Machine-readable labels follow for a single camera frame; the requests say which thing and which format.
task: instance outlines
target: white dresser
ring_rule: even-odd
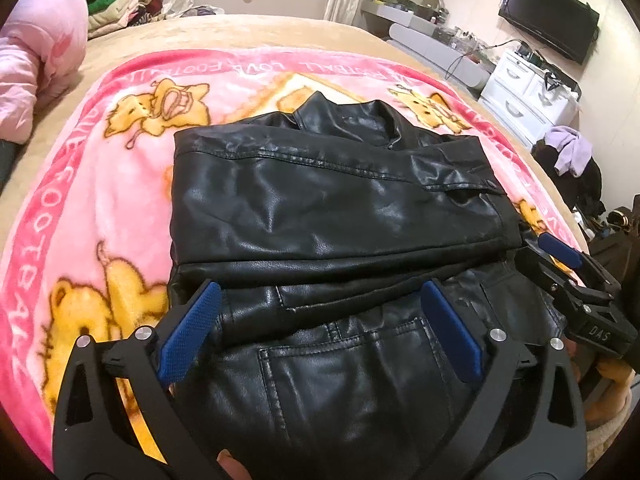
[[[565,86],[548,92],[544,72],[506,51],[479,99],[528,148],[552,126],[569,125],[578,103]]]

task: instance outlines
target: metal screw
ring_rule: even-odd
[[[85,346],[88,346],[90,342],[91,342],[91,338],[87,335],[81,335],[78,339],[76,339],[76,345],[79,348],[84,348]]]
[[[140,339],[140,341],[149,339],[153,332],[154,331],[150,326],[141,326],[136,330],[136,339]]]
[[[494,328],[493,330],[491,330],[491,332],[489,332],[489,337],[491,337],[491,339],[493,339],[494,341],[501,342],[507,339],[507,334],[504,330]]]
[[[549,341],[549,344],[556,350],[562,350],[564,348],[564,343],[562,342],[561,339],[558,339],[557,337],[551,338],[551,341]]]

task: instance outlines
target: television screen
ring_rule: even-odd
[[[578,63],[587,56],[600,18],[579,0],[502,0],[498,14]]]

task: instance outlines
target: purple towel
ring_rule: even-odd
[[[545,135],[545,144],[558,150],[558,160],[554,166],[558,175],[571,171],[573,176],[581,176],[591,160],[593,145],[568,126],[554,126]]]

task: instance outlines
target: beige bedspread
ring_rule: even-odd
[[[439,78],[437,74],[415,59],[364,30],[337,23],[285,16],[236,14],[180,18],[128,28],[91,40],[77,85],[61,100],[55,102],[49,110],[36,118],[33,139],[0,196],[0,211],[2,211],[0,247],[4,247],[20,205],[62,126],[91,85],[107,70],[139,54],[157,50],[256,46],[296,46],[366,54],[392,60]],[[492,120],[492,116],[484,108],[476,102],[470,100],[468,102],[486,118]],[[502,128],[501,130],[536,173],[575,237],[580,240],[583,249],[586,250],[584,237],[555,186],[524,147],[509,132]]]

